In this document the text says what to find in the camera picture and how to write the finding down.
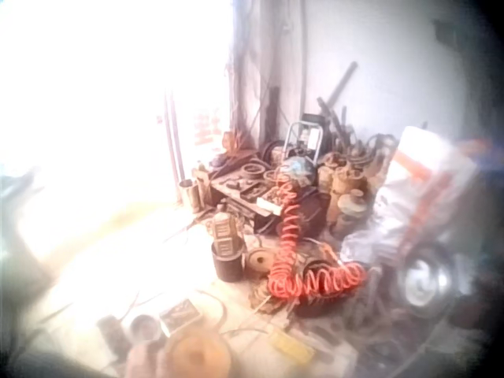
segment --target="orange coiled air hose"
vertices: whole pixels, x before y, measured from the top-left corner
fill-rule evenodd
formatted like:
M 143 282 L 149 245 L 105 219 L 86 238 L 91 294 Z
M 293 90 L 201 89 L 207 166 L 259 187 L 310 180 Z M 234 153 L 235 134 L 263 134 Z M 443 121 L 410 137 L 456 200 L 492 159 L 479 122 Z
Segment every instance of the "orange coiled air hose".
M 277 298 L 296 299 L 303 295 L 336 296 L 356 288 L 365 280 L 365 270 L 358 263 L 324 265 L 317 270 L 294 274 L 297 261 L 296 246 L 299 238 L 299 204 L 290 178 L 283 175 L 277 181 L 283 203 L 283 227 L 280 251 L 269 273 L 268 289 Z

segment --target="yellow object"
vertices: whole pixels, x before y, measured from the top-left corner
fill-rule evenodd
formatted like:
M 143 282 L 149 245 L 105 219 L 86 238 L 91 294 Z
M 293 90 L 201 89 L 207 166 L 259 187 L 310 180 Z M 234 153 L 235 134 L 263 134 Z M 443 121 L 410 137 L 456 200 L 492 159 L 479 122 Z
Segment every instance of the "yellow object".
M 275 330 L 270 335 L 269 342 L 300 365 L 307 365 L 315 355 L 315 350 L 312 347 L 280 330 Z

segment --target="white wall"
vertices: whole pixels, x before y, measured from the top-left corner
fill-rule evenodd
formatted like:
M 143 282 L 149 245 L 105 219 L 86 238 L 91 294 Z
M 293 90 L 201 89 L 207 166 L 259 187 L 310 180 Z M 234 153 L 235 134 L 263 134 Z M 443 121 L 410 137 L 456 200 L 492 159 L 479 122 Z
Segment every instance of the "white wall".
M 299 0 L 283 2 L 290 31 L 283 38 L 281 107 L 299 117 L 301 34 Z M 467 117 L 467 87 L 459 54 L 435 39 L 432 20 L 451 18 L 440 2 L 392 0 L 306 0 L 307 113 L 319 113 L 352 61 L 359 66 L 335 110 L 347 106 L 347 123 L 366 139 L 400 136 L 408 125 L 457 138 Z M 281 136 L 286 131 L 279 119 Z

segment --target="coiled hose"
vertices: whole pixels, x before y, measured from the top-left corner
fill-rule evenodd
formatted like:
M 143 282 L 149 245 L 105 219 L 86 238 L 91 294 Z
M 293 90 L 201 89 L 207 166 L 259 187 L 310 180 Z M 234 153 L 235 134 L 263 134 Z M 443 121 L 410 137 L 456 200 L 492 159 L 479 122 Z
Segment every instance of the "coiled hose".
M 365 280 L 365 270 L 355 262 L 338 266 L 323 265 L 309 269 L 304 275 L 295 273 L 298 260 L 296 246 L 300 233 L 297 194 L 290 178 L 277 178 L 279 196 L 283 203 L 283 228 L 280 251 L 277 253 L 268 277 L 269 292 L 277 298 L 297 300 L 302 296 L 335 297 L 356 288 Z

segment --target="concrete floor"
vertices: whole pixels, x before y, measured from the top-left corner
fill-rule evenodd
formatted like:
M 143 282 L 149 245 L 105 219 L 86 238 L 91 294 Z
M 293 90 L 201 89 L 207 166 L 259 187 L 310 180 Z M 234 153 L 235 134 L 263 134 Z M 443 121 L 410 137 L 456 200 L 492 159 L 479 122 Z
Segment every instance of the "concrete floor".
M 125 328 L 139 313 L 159 314 L 184 298 L 193 301 L 208 325 L 214 324 L 220 318 L 221 305 L 195 289 L 217 296 L 226 305 L 228 316 L 220 329 L 223 332 L 239 326 L 271 332 L 284 324 L 285 312 L 274 317 L 250 316 L 248 282 L 224 283 L 216 278 L 210 251 L 212 238 L 203 225 L 164 243 L 170 234 L 189 224 L 192 217 L 184 209 L 160 209 L 81 251 L 61 271 L 52 289 L 24 315 L 27 330 L 43 327 L 51 335 L 41 337 L 34 347 L 54 350 L 116 375 L 114 369 L 106 368 L 114 356 L 96 323 L 107 315 L 122 317 L 137 293 L 138 303 L 158 296 L 135 307 L 124 319 Z M 257 246 L 253 236 L 246 235 L 246 243 L 249 249 Z M 65 312 L 40 324 L 45 316 L 69 303 L 72 305 Z M 295 367 L 290 358 L 272 347 L 268 335 L 240 332 L 229 343 L 239 356 L 245 377 L 290 376 Z M 331 371 L 342 376 L 356 354 L 346 343 L 337 348 Z

